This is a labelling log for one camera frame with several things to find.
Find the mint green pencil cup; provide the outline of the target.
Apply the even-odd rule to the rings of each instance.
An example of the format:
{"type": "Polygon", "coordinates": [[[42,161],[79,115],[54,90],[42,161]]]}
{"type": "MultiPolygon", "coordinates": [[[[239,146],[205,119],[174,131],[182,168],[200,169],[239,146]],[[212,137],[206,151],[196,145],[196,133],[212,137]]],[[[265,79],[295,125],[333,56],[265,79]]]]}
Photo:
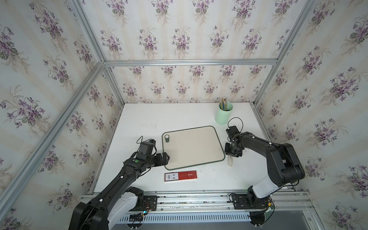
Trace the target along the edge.
{"type": "Polygon", "coordinates": [[[227,102],[227,111],[220,109],[220,103],[218,104],[218,109],[215,115],[215,121],[219,125],[226,125],[230,119],[231,113],[233,111],[233,104],[227,102]]]}

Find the beige green-rimmed cutting board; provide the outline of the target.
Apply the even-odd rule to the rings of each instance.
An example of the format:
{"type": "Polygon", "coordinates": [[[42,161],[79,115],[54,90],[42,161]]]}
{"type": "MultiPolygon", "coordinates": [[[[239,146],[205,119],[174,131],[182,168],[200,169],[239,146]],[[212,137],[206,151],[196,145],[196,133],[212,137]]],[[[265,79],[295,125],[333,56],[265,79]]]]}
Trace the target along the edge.
{"type": "Polygon", "coordinates": [[[174,171],[199,165],[222,162],[225,153],[213,126],[165,132],[163,152],[169,156],[166,170],[174,171]]]}

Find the white cleaver knife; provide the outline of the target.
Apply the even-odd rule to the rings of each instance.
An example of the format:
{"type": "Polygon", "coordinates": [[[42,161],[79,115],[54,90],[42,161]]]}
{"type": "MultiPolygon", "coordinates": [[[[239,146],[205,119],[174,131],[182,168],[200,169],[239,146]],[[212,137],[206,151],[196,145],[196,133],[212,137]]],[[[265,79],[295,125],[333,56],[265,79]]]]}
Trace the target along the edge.
{"type": "Polygon", "coordinates": [[[233,166],[233,157],[232,156],[228,155],[228,161],[227,161],[227,163],[228,163],[228,166],[229,167],[232,167],[233,166]]]}

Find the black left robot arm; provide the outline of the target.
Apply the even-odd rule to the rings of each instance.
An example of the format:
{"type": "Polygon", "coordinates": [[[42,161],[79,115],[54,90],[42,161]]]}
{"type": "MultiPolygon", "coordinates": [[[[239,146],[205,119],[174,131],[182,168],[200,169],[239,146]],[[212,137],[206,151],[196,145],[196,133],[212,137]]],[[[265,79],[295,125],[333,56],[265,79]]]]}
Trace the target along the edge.
{"type": "Polygon", "coordinates": [[[110,230],[132,210],[142,191],[131,185],[153,167],[165,166],[170,157],[158,153],[156,141],[142,141],[137,151],[123,163],[118,175],[88,203],[80,202],[74,209],[70,230],[110,230]]]}

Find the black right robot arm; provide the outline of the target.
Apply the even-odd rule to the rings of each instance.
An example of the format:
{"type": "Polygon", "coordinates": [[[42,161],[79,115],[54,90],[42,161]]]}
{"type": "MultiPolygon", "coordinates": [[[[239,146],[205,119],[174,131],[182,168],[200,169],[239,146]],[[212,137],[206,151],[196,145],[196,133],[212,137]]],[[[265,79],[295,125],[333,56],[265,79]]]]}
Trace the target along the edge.
{"type": "Polygon", "coordinates": [[[226,133],[229,142],[225,145],[225,154],[241,157],[243,150],[250,149],[266,159],[267,176],[248,188],[250,202],[266,199],[283,186],[305,178],[305,171],[291,144],[270,142],[250,132],[241,133],[236,126],[227,128],[226,133]]]}

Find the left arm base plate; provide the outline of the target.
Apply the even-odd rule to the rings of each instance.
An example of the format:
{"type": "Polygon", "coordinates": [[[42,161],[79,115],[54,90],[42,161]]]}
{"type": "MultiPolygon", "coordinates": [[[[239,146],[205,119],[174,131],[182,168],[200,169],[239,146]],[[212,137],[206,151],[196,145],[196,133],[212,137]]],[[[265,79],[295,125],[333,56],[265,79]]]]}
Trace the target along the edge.
{"type": "Polygon", "coordinates": [[[144,195],[138,197],[136,206],[130,211],[148,212],[157,209],[158,197],[155,195],[144,195]]]}

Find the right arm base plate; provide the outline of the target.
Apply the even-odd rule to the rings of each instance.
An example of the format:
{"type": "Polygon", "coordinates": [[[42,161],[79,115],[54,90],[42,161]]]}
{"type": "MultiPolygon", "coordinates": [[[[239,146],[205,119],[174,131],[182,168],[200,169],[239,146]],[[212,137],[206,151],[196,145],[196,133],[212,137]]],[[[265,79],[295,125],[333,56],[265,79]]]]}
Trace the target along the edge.
{"type": "Polygon", "coordinates": [[[248,194],[229,194],[229,200],[233,203],[235,210],[259,209],[264,210],[272,204],[271,197],[257,198],[255,195],[248,194]]]}

